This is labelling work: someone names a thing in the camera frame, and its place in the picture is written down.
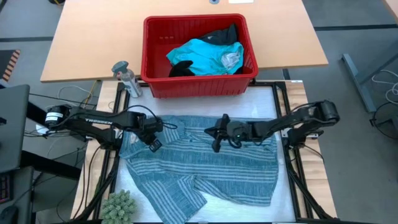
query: black stand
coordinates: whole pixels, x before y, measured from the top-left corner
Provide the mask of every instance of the black stand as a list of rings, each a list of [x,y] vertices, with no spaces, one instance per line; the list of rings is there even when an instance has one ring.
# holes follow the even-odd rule
[[[54,174],[72,180],[78,180],[81,170],[79,168],[47,159],[31,152],[22,151],[20,167],[32,166],[35,170]]]

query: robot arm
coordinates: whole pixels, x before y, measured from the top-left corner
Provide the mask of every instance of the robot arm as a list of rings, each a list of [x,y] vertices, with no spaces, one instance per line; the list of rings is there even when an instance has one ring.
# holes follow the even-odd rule
[[[219,119],[216,125],[205,130],[214,137],[212,148],[220,151],[220,142],[228,140],[234,148],[240,148],[243,141],[263,142],[276,131],[292,128],[288,131],[288,139],[291,145],[305,142],[305,138],[319,128],[333,126],[340,120],[334,103],[319,101],[299,106],[295,111],[281,118],[270,121],[231,121],[227,114]]]
[[[118,114],[104,111],[87,110],[77,106],[61,105],[50,108],[47,112],[45,125],[50,131],[69,129],[75,133],[93,137],[102,148],[119,149],[121,139],[116,137],[113,128],[100,129],[92,124],[108,124],[123,131],[130,131],[152,151],[158,150],[161,143],[155,133],[163,131],[160,118],[147,118],[146,114],[123,111]]]

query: red basket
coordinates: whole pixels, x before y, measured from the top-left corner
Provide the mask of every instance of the red basket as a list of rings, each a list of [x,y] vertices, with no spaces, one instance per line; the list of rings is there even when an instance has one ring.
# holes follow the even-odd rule
[[[171,50],[232,23],[244,49],[243,74],[169,78],[172,67],[166,55]],[[240,14],[151,16],[144,21],[141,77],[156,98],[238,95],[258,72],[248,26]]]

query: green plant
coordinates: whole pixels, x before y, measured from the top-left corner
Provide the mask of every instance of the green plant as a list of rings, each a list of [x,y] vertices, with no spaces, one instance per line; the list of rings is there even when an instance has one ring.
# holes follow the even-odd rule
[[[136,202],[130,198],[130,191],[112,193],[102,206],[102,224],[131,224],[131,215],[136,211]]]

